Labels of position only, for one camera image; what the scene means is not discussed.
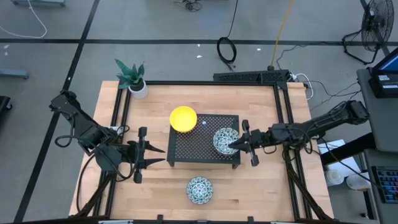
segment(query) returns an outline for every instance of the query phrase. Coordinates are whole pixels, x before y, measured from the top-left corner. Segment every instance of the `wooden tabletop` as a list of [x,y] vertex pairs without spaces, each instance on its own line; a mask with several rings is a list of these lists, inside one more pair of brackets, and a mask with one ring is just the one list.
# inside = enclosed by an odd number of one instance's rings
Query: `wooden tabletop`
[[[302,83],[288,85],[294,121],[310,119]],[[103,126],[109,126],[111,122],[117,86],[117,82],[102,84],[94,119]],[[280,99],[284,120],[287,122],[282,92]],[[124,100],[121,102],[118,124],[123,103]],[[138,128],[146,126],[146,139],[153,146],[167,151],[169,115],[174,108],[182,105],[191,106],[197,113],[239,115],[239,123],[248,119],[251,129],[259,128],[261,131],[267,131],[272,124],[278,123],[274,92],[269,86],[149,85],[146,98],[131,98],[127,117],[127,125],[131,130],[126,133],[124,143],[127,140],[137,140]],[[307,154],[302,150],[301,154],[307,189],[325,213],[332,217],[321,160],[315,153]],[[163,214],[165,220],[245,221],[248,216],[253,216],[255,221],[293,221],[282,147],[278,146],[277,151],[269,155],[258,149],[257,155],[260,164],[252,167],[250,156],[241,152],[241,165],[236,170],[227,164],[176,162],[175,167],[170,167],[166,161],[156,163],[142,171],[142,184],[135,184],[132,179],[116,183],[111,218],[153,220],[158,214]],[[145,157],[166,158],[167,153],[147,151]],[[82,166],[87,159],[85,155]],[[119,167],[123,174],[128,174],[129,164]],[[97,163],[92,161],[82,180],[81,207],[96,190],[100,172]],[[213,198],[204,205],[191,203],[186,195],[188,181],[196,176],[209,178],[214,186]],[[300,214],[304,218],[302,196],[298,190],[297,192]],[[104,199],[101,205],[102,214],[105,201]],[[70,214],[75,213],[74,196]]]

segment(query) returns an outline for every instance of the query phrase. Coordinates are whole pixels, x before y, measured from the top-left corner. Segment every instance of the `gray floor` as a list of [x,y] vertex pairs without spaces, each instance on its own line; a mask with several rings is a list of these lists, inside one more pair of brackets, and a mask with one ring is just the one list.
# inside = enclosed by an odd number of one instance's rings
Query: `gray floor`
[[[37,6],[38,16],[47,26],[49,39],[78,39],[83,32],[93,0],[67,0],[67,7]],[[199,12],[187,12],[172,0],[101,0],[89,39],[218,39],[228,33],[234,9],[232,0],[202,1]],[[274,40],[289,4],[283,1],[240,1],[231,39]],[[341,40],[359,29],[363,10],[359,0],[302,0],[295,2],[282,40]],[[0,2],[0,26],[24,35],[40,35],[42,28],[27,7]],[[391,41],[398,40],[397,29]],[[11,38],[0,31],[0,38]],[[0,223],[11,222],[16,214],[33,165],[44,140],[52,113],[48,105],[65,81],[77,44],[0,44],[0,67],[30,72],[29,80],[0,78],[0,95],[12,98],[14,109],[0,129]],[[283,49],[292,46],[281,45]],[[272,57],[272,45],[237,45],[236,71],[265,70]],[[351,47],[357,55],[371,58],[362,47]],[[83,109],[94,113],[103,80],[115,80],[114,58],[146,66],[148,80],[211,80],[213,73],[229,72],[218,58],[215,45],[102,45],[86,44],[70,89]],[[286,52],[282,68],[305,73],[323,82],[336,93],[356,81],[356,70],[365,66],[343,53],[342,47],[308,46]],[[328,99],[314,83],[310,108]],[[344,93],[358,90],[352,86]],[[315,108],[315,117],[348,98],[332,98]],[[362,100],[361,94],[354,97]],[[60,119],[54,136],[68,132]],[[327,133],[329,140],[353,140],[370,131],[368,124],[344,125]],[[68,215],[82,152],[73,144],[60,149],[51,145],[25,220],[62,218]],[[345,185],[330,189],[335,217],[347,222],[377,223],[359,216],[365,212],[361,192]]]

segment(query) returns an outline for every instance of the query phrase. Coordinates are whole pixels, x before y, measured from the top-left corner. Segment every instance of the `white flower pot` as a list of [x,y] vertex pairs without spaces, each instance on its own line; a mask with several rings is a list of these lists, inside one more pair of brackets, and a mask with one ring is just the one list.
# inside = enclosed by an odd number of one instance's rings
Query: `white flower pot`
[[141,90],[139,90],[139,91],[134,91],[134,90],[132,90],[132,89],[129,87],[129,90],[130,90],[130,92],[131,92],[131,94],[132,94],[133,97],[135,97],[135,98],[137,98],[137,99],[142,99],[142,98],[144,98],[145,96],[148,95],[148,86],[147,86],[147,83],[146,83],[144,80],[143,80],[143,82],[144,82],[144,87],[143,87]]

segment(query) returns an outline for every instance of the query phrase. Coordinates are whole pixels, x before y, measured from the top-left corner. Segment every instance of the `white container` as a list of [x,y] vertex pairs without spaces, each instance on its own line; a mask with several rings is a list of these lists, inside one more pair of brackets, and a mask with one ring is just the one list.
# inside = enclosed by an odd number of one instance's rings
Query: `white container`
[[328,187],[339,185],[344,182],[344,177],[338,170],[328,170],[325,172],[326,184]]
[[137,98],[137,99],[142,99],[145,96],[148,95],[148,86],[147,83],[143,80],[144,82],[144,87],[140,90],[140,91],[134,91],[129,87],[129,90],[132,94],[133,97]]
[[[369,174],[367,172],[362,173],[361,175],[369,178]],[[353,190],[364,190],[371,187],[371,183],[369,183],[369,181],[365,180],[358,174],[348,176],[346,182],[348,187]]]

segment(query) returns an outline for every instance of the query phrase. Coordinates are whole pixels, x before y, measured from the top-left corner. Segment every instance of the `succulent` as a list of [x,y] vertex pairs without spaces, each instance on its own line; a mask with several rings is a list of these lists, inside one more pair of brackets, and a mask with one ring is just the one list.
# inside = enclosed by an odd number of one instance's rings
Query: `succulent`
[[140,65],[137,70],[136,65],[134,64],[132,68],[127,67],[122,61],[115,59],[116,64],[122,71],[122,73],[118,73],[116,76],[119,78],[121,84],[119,85],[120,89],[128,88],[131,85],[138,85],[141,78],[144,76],[144,64]]

